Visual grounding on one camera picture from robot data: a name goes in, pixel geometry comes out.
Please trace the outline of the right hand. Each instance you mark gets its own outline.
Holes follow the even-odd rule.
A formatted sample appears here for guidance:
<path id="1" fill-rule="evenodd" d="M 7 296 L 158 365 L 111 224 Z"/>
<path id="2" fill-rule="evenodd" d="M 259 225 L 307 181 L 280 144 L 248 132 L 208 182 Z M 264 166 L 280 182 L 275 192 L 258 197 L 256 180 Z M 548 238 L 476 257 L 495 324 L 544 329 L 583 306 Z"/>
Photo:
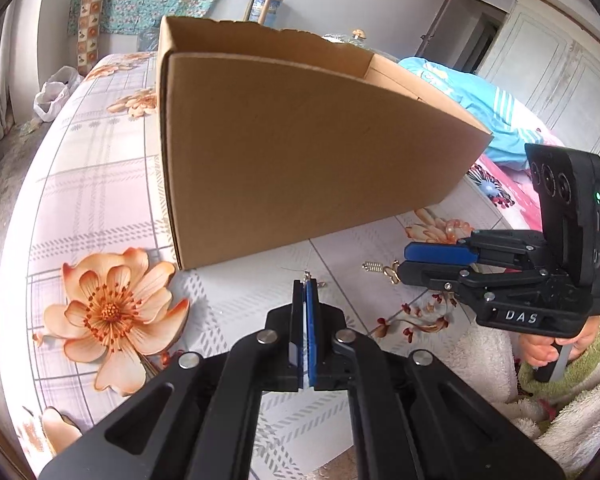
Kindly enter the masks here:
<path id="1" fill-rule="evenodd" d="M 571 351 L 568 360 L 577 359 L 595 340 L 600 329 L 600 316 L 592 316 L 588 319 L 577 336 L 570 339 L 555 339 L 547 336 L 521 334 L 518 337 L 520 358 L 534 367 L 543 367 L 548 363 L 558 360 L 558 346 L 568 346 Z"/>

